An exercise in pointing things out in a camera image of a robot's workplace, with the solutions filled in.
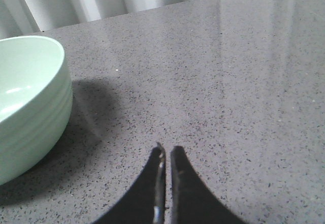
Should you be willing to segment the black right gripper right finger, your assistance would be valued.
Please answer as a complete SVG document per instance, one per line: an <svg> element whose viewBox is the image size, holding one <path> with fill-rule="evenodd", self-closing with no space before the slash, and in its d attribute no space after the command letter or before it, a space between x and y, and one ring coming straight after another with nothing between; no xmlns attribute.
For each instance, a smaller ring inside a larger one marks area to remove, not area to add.
<svg viewBox="0 0 325 224"><path fill-rule="evenodd" d="M200 179L185 150L171 152L172 223L243 223L222 205Z"/></svg>

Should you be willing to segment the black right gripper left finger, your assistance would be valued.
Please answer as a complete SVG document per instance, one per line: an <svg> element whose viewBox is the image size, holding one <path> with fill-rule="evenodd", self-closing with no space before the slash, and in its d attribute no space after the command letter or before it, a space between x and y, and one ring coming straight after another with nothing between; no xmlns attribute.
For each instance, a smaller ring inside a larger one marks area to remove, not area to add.
<svg viewBox="0 0 325 224"><path fill-rule="evenodd" d="M166 152L157 143L129 190L95 223L164 223L165 200Z"/></svg>

